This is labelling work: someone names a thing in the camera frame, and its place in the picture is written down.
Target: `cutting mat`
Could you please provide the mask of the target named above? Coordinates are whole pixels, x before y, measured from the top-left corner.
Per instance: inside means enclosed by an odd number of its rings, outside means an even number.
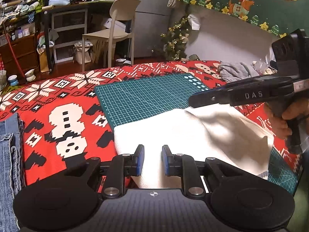
[[[160,113],[187,108],[189,96],[208,90],[189,73],[156,76],[95,87],[111,128]]]
[[[288,164],[275,148],[272,148],[268,164],[268,181],[285,188],[294,194],[297,185],[297,175],[293,173]]]

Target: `bed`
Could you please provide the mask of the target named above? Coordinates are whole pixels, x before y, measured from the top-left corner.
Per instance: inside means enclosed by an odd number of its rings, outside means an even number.
[[[1,121],[15,112],[25,121],[27,185],[90,157],[107,161],[116,155],[114,135],[104,118],[94,86],[189,72],[214,88],[225,84],[216,72],[218,65],[217,61],[188,61],[98,69],[37,82],[0,97]],[[235,108],[271,132],[262,104]],[[289,154],[284,141],[275,137],[273,150],[281,155],[291,172],[298,170],[299,155]]]

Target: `christmas banner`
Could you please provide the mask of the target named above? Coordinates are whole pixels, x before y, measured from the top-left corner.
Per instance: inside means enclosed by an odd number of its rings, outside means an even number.
[[[309,0],[181,0],[237,17],[278,37],[301,28],[309,34]]]

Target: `metal screw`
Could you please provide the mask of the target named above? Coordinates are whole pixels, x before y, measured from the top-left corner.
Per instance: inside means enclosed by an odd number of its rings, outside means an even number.
[[[104,190],[104,193],[110,196],[115,196],[119,193],[119,189],[115,187],[108,187]]]
[[[200,195],[204,192],[204,190],[200,187],[191,187],[189,188],[189,193],[193,195]]]

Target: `denim fabric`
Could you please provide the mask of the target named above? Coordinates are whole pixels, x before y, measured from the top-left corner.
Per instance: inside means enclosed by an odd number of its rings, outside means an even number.
[[[17,113],[0,122],[0,232],[19,230],[13,200],[25,186],[23,132],[24,123]]]

